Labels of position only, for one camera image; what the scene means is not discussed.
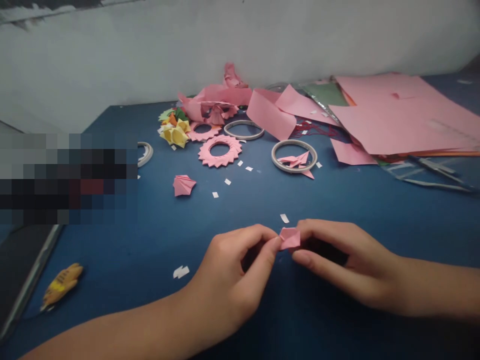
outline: tape roll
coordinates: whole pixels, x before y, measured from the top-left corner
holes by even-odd
[[[229,131],[230,128],[237,126],[237,125],[250,125],[255,128],[259,128],[261,131],[258,134],[251,135],[251,136],[241,136],[241,135],[235,135]],[[224,126],[223,131],[225,134],[236,138],[237,140],[255,140],[261,137],[264,133],[265,130],[262,129],[260,126],[258,126],[256,123],[250,120],[237,120],[237,121],[232,121],[231,123],[228,123],[227,125]]]
[[[288,167],[286,165],[283,165],[280,161],[277,160],[277,157],[275,156],[275,153],[277,152],[277,150],[280,147],[285,146],[285,145],[297,145],[297,146],[300,146],[304,149],[307,149],[310,152],[310,154],[313,158],[311,160],[311,163],[308,164],[305,167],[302,167],[302,168]],[[275,166],[277,168],[279,168],[280,170],[283,170],[284,172],[287,172],[287,173],[297,174],[297,173],[303,173],[304,171],[307,171],[307,170],[310,170],[311,168],[313,168],[315,166],[315,164],[317,163],[318,156],[317,156],[317,152],[315,151],[315,149],[311,145],[307,144],[306,142],[303,142],[303,141],[300,141],[300,140],[284,140],[284,141],[277,142],[275,144],[275,146],[273,147],[273,149],[271,149],[271,160],[273,161]]]

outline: pink origami ring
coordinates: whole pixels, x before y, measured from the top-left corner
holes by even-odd
[[[207,132],[195,132],[195,128],[198,127],[199,125],[208,125],[210,126],[210,130]],[[190,124],[191,131],[188,132],[186,135],[190,138],[192,141],[204,141],[213,138],[215,135],[217,135],[220,130],[222,129],[221,126],[217,125],[211,125],[208,123],[204,122],[198,122],[198,121],[192,121]]]
[[[299,147],[307,149],[311,153],[311,156],[313,158],[311,163],[302,168],[293,168],[293,167],[288,167],[286,165],[283,165],[280,161],[277,160],[275,153],[280,147],[285,145],[297,145]],[[277,142],[273,147],[273,149],[271,150],[271,160],[273,161],[273,163],[276,165],[277,168],[287,173],[303,173],[315,166],[318,160],[318,155],[315,149],[311,145],[307,144],[306,142],[303,142],[300,140],[283,140],[283,141]]]
[[[222,156],[213,156],[210,153],[210,149],[217,144],[225,144],[230,147],[228,152]],[[242,145],[240,141],[232,136],[219,135],[211,138],[206,143],[200,147],[200,152],[198,153],[199,160],[203,160],[203,165],[208,165],[209,167],[215,166],[227,166],[229,163],[233,163],[235,159],[239,158],[239,153],[242,152]]]

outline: white wall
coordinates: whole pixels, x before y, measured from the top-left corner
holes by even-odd
[[[480,52],[476,0],[146,0],[0,26],[0,119],[81,132],[109,105],[385,71],[458,70]]]

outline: finger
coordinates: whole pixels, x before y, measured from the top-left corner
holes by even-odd
[[[356,225],[348,222],[337,222],[318,219],[300,220],[296,226],[303,242],[311,237],[332,244],[346,254],[352,254],[356,247],[355,239],[359,237]]]
[[[271,228],[257,224],[245,227],[237,232],[233,237],[235,242],[232,246],[235,246],[235,250],[238,252],[240,258],[243,258],[247,250],[254,247],[260,241],[267,242],[277,236],[278,234]]]
[[[241,279],[239,286],[255,296],[262,296],[267,281],[274,267],[275,257],[282,245],[282,239],[276,236],[266,242],[260,250],[253,264]]]
[[[314,252],[297,250],[293,253],[292,259],[356,299],[361,296],[362,289],[371,286],[364,275],[348,270]]]

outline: green paper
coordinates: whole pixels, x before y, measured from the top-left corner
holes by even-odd
[[[305,90],[308,96],[310,96],[316,103],[320,103],[324,106],[349,106],[340,87],[334,82],[329,82],[327,84],[311,83],[302,86],[302,89]]]

